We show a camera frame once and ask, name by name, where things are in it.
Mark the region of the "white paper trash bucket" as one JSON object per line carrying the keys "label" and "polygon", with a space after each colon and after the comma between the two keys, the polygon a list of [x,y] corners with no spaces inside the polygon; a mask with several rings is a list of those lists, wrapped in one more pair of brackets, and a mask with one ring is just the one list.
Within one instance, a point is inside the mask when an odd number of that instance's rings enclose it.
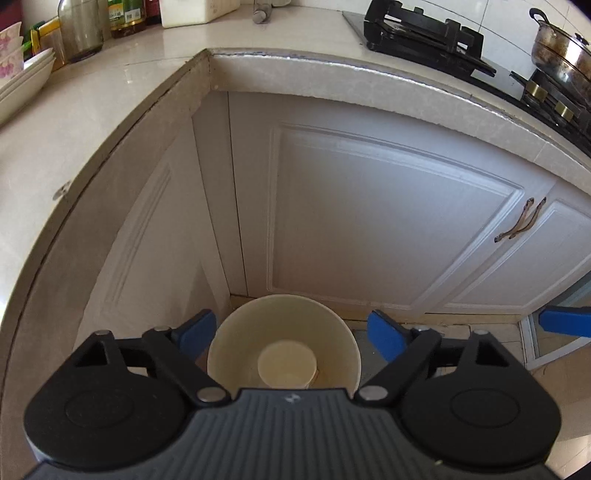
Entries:
{"label": "white paper trash bucket", "polygon": [[208,348],[207,373],[233,395],[270,388],[256,363],[264,347],[280,340],[304,343],[315,353],[318,375],[307,389],[343,388],[353,394],[359,387],[362,359],[351,329],[325,305],[295,295],[262,297],[231,313]]}

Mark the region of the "stainless steel pot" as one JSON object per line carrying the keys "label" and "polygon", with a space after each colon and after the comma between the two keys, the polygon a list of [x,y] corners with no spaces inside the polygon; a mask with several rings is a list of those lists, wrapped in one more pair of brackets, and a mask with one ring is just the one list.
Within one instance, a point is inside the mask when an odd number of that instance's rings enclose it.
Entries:
{"label": "stainless steel pot", "polygon": [[531,8],[529,16],[538,24],[531,51],[533,64],[575,95],[589,96],[589,42],[579,34],[570,35],[553,25],[541,9]]}

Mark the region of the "stacked white plates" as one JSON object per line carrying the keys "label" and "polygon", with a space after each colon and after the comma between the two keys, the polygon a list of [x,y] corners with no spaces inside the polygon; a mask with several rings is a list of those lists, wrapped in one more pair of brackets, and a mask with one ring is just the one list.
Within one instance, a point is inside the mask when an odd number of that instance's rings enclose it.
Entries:
{"label": "stacked white plates", "polygon": [[37,95],[53,69],[55,53],[46,49],[24,63],[23,70],[1,88],[0,124],[3,125]]}

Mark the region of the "black gas stove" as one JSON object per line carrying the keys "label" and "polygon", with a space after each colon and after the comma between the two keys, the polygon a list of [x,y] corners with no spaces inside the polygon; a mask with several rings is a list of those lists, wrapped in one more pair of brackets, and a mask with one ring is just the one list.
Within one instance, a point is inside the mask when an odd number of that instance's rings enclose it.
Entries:
{"label": "black gas stove", "polygon": [[369,50],[449,74],[502,98],[590,153],[590,95],[575,95],[535,66],[526,77],[483,56],[483,34],[429,17],[400,1],[370,2],[365,14],[342,14]]}

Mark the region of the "white plastic lidded box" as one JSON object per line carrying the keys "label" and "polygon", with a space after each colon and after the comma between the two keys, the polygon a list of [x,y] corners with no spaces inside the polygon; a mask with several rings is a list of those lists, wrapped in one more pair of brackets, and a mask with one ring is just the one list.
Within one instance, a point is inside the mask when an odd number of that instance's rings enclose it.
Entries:
{"label": "white plastic lidded box", "polygon": [[231,13],[239,0],[160,0],[161,23],[164,28],[209,23]]}

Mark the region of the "oil bottle green label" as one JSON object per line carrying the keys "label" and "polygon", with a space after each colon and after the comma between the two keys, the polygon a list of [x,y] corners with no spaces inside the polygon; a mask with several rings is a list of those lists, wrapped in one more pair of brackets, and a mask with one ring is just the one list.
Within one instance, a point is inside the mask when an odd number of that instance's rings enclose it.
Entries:
{"label": "oil bottle green label", "polygon": [[107,9],[113,38],[122,38],[145,29],[143,0],[108,0]]}

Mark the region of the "stacked floral bowls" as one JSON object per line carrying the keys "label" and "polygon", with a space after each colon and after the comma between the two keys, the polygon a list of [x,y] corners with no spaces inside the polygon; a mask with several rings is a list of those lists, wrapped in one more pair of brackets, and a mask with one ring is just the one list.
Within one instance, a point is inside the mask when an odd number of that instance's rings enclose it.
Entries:
{"label": "stacked floral bowls", "polygon": [[0,37],[0,83],[7,84],[24,68],[23,36],[21,22],[14,23],[1,31]]}

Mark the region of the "clear bottle red cap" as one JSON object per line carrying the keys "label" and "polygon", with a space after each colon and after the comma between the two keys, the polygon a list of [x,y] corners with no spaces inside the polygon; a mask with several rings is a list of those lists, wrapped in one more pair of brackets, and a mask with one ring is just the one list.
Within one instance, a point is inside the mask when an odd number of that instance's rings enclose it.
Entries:
{"label": "clear bottle red cap", "polygon": [[69,63],[79,62],[102,49],[104,39],[96,0],[60,0],[58,18]]}

